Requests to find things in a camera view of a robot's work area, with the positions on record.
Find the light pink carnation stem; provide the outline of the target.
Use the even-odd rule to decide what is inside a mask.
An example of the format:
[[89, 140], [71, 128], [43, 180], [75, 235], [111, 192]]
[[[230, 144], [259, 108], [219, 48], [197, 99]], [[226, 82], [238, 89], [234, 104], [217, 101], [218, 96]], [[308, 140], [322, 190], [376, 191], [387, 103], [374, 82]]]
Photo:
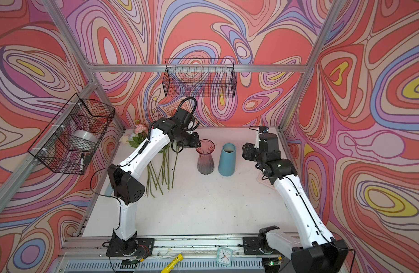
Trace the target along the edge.
[[166, 179], [167, 189], [170, 190], [170, 148], [166, 150]]

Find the dark pink rose stem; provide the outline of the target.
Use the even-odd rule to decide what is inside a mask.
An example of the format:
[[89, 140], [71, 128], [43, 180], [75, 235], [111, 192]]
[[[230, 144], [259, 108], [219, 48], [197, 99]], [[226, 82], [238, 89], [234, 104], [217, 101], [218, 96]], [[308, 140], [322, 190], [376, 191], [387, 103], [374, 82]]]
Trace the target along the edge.
[[161, 174], [160, 174], [160, 182], [164, 185], [165, 182], [165, 164], [166, 164], [166, 152], [165, 150], [162, 151], [162, 164], [161, 164]]

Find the salmon pink rose stem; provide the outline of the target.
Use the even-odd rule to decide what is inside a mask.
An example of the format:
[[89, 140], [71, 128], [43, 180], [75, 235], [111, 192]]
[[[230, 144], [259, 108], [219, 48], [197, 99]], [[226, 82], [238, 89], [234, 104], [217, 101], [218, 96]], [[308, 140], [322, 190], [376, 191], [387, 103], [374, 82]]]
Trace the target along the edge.
[[152, 163], [149, 163], [148, 165], [148, 181], [149, 181], [150, 194], [153, 198], [155, 198], [153, 191], [157, 191], [161, 195], [163, 195], [163, 190], [159, 182], [159, 177], [156, 175], [156, 171]]

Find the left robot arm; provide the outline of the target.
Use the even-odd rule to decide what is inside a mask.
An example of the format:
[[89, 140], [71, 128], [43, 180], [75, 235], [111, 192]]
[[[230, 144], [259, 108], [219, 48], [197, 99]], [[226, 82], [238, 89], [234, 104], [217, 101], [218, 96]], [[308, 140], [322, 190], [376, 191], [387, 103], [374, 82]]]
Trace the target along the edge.
[[147, 137], [126, 159], [108, 167], [114, 197], [118, 198], [119, 224], [112, 233], [107, 256], [130, 256], [136, 252], [137, 201], [146, 191], [139, 178], [151, 160], [168, 144], [175, 143], [183, 149], [200, 147], [199, 134], [194, 132], [199, 125], [200, 122], [194, 118], [161, 118], [148, 127]]

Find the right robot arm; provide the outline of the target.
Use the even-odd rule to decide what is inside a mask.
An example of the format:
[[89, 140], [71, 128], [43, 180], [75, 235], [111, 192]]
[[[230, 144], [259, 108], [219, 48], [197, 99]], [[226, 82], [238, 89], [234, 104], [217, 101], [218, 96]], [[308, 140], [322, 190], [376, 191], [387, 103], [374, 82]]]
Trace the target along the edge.
[[339, 272], [350, 249], [344, 240], [335, 239], [316, 213], [294, 165], [281, 157], [277, 135], [258, 133], [255, 143], [243, 145], [242, 157], [254, 161], [256, 169], [281, 195], [299, 235], [294, 238], [276, 226], [262, 228], [258, 236], [260, 249], [282, 254], [297, 273]]

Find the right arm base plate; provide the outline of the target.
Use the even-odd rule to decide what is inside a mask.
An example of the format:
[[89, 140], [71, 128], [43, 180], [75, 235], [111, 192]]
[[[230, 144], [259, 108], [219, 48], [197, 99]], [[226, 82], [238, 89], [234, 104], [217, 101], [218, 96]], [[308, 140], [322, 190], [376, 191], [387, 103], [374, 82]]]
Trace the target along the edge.
[[277, 250], [267, 247], [259, 236], [245, 236], [240, 246], [245, 255], [280, 255]]

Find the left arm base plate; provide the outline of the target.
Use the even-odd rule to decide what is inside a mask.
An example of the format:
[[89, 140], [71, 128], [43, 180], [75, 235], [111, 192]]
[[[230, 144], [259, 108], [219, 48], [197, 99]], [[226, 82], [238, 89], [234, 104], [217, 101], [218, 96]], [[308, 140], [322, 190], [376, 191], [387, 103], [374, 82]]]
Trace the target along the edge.
[[147, 258], [153, 253], [154, 242], [154, 238], [131, 238], [127, 241], [113, 238], [107, 247], [106, 256]]

